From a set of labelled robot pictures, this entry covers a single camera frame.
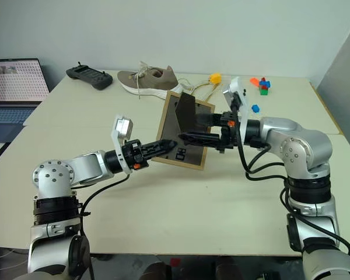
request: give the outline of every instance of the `laptop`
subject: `laptop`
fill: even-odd
[[[37,58],[0,59],[0,143],[14,139],[48,94]]]

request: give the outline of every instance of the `white table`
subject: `white table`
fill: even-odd
[[[155,139],[157,129],[134,127],[131,139]],[[342,236],[350,242],[350,146],[330,135],[332,192]],[[25,127],[0,158],[0,246],[27,248],[33,223],[33,169],[47,159],[68,159],[113,149],[108,127]],[[256,154],[246,148],[246,157]],[[273,155],[263,163],[276,160]],[[262,174],[281,173],[273,167]],[[115,178],[78,191],[85,201]],[[89,204],[85,230],[94,253],[295,255],[286,236],[281,180],[247,181],[236,150],[209,149],[205,170],[150,162],[122,185]]]
[[[164,100],[154,96],[138,99],[122,88],[116,78],[117,71],[106,72],[113,76],[114,82],[102,91],[66,76],[25,125],[111,127],[115,114],[120,113],[131,118],[136,128],[158,129]],[[177,74],[177,77],[187,78],[195,85],[208,79],[208,75],[196,74]],[[259,105],[262,116],[290,118],[308,129],[340,133],[307,79],[268,77],[271,81],[268,96],[260,96],[249,79],[243,77],[243,85],[249,102]],[[216,113],[229,110],[222,92],[214,93],[209,102],[216,106]]]

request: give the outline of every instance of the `wooden frame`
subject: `wooden frame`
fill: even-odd
[[[164,106],[163,106],[162,117],[161,117],[161,121],[160,121],[159,128],[158,128],[158,133],[157,133],[157,138],[156,138],[157,140],[160,140],[162,137],[163,129],[165,127],[167,111],[169,109],[169,103],[170,103],[170,99],[172,96],[177,97],[178,99],[180,98],[180,94],[178,94],[178,93],[171,92],[171,91],[167,92],[166,100],[165,100]],[[196,100],[196,104],[206,106],[206,107],[210,108],[210,113],[214,113],[215,105],[201,101],[201,100]],[[211,130],[211,127],[208,127],[207,132],[210,133],[210,130]],[[197,170],[203,170],[204,165],[205,165],[205,161],[206,161],[206,154],[207,154],[207,148],[203,148],[202,159],[201,159],[200,165],[185,163],[185,162],[181,162],[181,161],[173,160],[173,159],[165,159],[163,157],[154,157],[152,159],[152,161],[162,162],[162,163],[167,163],[167,164],[171,164],[171,165],[192,168],[192,169],[197,169]]]

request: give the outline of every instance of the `green block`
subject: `green block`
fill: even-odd
[[[259,89],[261,95],[268,95],[268,89]]]

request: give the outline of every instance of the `orange block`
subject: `orange block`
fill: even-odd
[[[251,78],[250,79],[250,82],[256,86],[256,87],[259,87],[259,80],[257,78]]]

